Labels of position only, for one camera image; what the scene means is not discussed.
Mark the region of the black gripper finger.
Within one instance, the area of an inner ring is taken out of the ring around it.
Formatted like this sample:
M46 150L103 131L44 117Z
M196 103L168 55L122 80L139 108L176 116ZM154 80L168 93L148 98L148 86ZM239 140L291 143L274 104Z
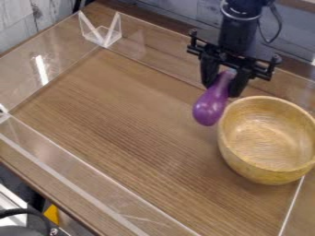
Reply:
M203 86L209 89L217 79L219 64L211 57L201 58L201 79Z
M231 80L229 85L229 96L231 98L238 98L242 95L251 77L253 77L253 72L249 69L241 68L237 71L237 76Z

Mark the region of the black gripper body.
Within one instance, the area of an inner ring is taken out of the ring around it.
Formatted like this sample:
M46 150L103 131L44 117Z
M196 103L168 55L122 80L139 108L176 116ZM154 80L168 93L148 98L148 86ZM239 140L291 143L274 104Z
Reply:
M201 58L211 57L217 60L219 67L223 65L235 71L246 68L253 72L254 78L270 81L277 66L282 63L282 57L261 42L258 37L242 45L237 40L229 48L219 42L219 35L211 36L206 29L191 29L188 36L191 38L187 45L187 52L198 57L199 69Z

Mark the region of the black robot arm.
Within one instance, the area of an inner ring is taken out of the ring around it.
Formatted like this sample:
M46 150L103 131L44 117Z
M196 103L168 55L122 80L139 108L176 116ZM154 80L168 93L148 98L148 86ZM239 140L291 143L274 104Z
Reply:
M261 17L269 7L277 20L278 31L271 39L262 33ZM217 36L207 30L190 30L187 52L199 60L201 81L209 89L223 65L235 70L235 78L229 83L229 96L238 98L251 79L270 81L282 57L265 43L279 36L283 21L277 10L275 0L222 0L222 27Z

